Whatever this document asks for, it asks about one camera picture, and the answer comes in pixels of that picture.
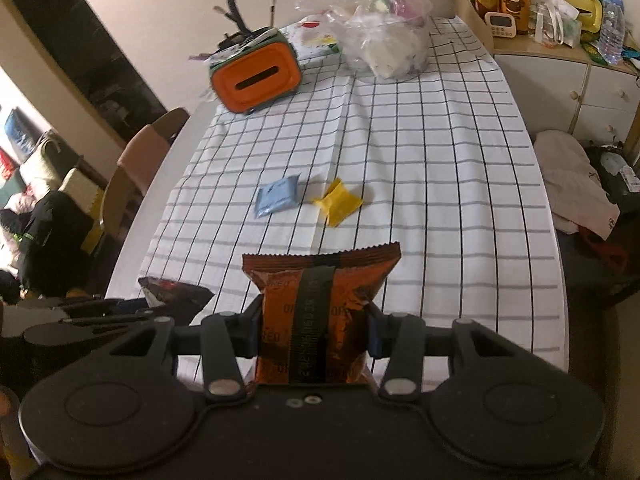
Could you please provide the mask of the yellow snack packet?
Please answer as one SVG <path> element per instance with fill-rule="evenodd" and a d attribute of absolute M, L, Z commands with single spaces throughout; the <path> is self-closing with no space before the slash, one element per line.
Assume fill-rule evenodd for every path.
<path fill-rule="evenodd" d="M 330 228 L 336 228 L 346 218 L 357 211 L 363 200 L 350 192 L 340 178 L 336 178 L 326 189 L 326 192 L 312 202 L 326 216 L 326 224 Z"/>

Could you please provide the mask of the clear plastic bag of items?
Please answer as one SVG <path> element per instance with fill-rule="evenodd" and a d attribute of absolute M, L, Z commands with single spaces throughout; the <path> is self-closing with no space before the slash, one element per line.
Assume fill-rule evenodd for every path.
<path fill-rule="evenodd" d="M 431 0 L 297 0 L 295 7 L 320 16 L 360 74 L 401 81 L 427 68 Z"/>

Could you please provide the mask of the red brown snack packet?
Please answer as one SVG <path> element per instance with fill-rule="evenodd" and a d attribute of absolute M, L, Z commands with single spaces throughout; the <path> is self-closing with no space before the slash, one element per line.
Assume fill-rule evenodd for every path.
<path fill-rule="evenodd" d="M 400 258 L 397 242 L 323 255 L 245 255 L 243 272 L 262 294 L 256 382 L 365 382 L 367 307 Z"/>

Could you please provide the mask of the pink cushioned chair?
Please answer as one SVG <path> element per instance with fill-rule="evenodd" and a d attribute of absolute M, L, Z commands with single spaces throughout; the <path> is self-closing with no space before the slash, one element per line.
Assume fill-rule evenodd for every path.
<path fill-rule="evenodd" d="M 125 239 L 171 143 L 189 118 L 190 114 L 184 108 L 174 108 L 152 124 L 145 125 L 128 142 L 101 200 L 91 209 L 98 216 L 82 244 L 85 252 L 94 252 L 106 236 L 116 242 Z"/>

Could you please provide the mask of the white black grid tablecloth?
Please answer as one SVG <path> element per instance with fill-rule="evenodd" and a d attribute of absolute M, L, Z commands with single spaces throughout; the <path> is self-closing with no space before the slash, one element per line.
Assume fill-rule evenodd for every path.
<path fill-rule="evenodd" d="M 533 143 L 496 61 L 460 18 L 430 23 L 426 70 L 356 75 L 331 54 L 299 90 L 241 116 L 218 107 L 168 194 L 140 274 L 204 286 L 207 313 L 257 289 L 246 254 L 400 244 L 376 304 L 431 326 L 470 318 L 568 365 L 564 278 Z M 299 204 L 255 217 L 258 188 L 299 175 Z M 363 205 L 336 228 L 312 200 L 340 178 Z"/>

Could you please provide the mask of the white cabinet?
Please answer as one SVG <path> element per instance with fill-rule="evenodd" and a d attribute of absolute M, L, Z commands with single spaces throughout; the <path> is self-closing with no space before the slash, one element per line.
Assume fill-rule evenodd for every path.
<path fill-rule="evenodd" d="M 533 136 L 559 130 L 583 144 L 634 142 L 639 74 L 632 68 L 601 66 L 582 49 L 547 48 L 525 36 L 496 38 L 494 59 Z"/>

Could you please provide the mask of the white printed tissue pack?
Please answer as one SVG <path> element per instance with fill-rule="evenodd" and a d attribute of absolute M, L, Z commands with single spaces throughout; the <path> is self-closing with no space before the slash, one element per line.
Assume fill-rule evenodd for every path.
<path fill-rule="evenodd" d="M 320 15 L 305 16 L 282 28 L 283 35 L 294 48 L 299 61 L 323 58 L 340 52 L 335 36 Z"/>

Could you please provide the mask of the yellow tissue box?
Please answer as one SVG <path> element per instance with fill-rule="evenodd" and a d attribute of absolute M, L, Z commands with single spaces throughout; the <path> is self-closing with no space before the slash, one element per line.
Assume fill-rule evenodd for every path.
<path fill-rule="evenodd" d="M 585 32 L 600 32 L 603 18 L 603 6 L 600 0 L 565 0 L 578 10 L 578 21 L 582 22 Z"/>

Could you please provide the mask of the light blue snack packet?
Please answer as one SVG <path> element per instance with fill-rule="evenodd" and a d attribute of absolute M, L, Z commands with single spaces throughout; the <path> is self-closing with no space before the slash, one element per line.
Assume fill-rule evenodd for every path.
<path fill-rule="evenodd" d="M 299 175 L 287 176 L 258 188 L 255 202 L 255 217 L 262 218 L 282 210 L 289 210 L 299 204 Z"/>

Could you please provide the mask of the pink cloth pile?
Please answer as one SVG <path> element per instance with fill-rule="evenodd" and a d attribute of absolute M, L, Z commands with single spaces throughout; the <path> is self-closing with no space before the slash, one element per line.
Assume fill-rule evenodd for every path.
<path fill-rule="evenodd" d="M 555 229 L 572 235 L 584 228 L 607 240 L 620 208 L 608 199 L 580 143 L 563 131 L 546 130 L 536 134 L 534 150 Z"/>

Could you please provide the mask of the white digital timer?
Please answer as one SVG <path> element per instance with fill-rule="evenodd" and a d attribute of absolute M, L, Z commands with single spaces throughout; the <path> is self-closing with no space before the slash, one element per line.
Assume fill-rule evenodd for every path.
<path fill-rule="evenodd" d="M 495 38 L 511 39 L 518 34 L 515 18 L 510 13 L 487 12 L 484 19 Z"/>

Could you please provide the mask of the clear water bottle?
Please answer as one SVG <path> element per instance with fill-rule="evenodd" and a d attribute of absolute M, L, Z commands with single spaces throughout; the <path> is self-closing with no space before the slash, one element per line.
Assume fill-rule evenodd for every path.
<path fill-rule="evenodd" d="M 608 65 L 617 65 L 622 59 L 626 34 L 623 9 L 615 2 L 602 3 L 602 24 L 597 48 Z"/>

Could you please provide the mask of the dark brown snack packet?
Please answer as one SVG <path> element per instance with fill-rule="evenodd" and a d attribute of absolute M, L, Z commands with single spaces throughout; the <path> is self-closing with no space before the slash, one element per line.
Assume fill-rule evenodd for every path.
<path fill-rule="evenodd" d="M 206 287 L 145 276 L 138 279 L 145 310 L 155 316 L 168 316 L 177 326 L 188 326 L 212 300 L 214 294 Z"/>

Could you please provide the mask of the orange green tissue box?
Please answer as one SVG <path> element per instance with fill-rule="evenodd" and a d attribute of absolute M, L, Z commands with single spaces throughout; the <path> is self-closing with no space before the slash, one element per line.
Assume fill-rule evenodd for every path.
<path fill-rule="evenodd" d="M 295 92 L 302 82 L 297 53 L 276 28 L 265 27 L 208 60 L 210 86 L 232 113 L 247 113 Z"/>

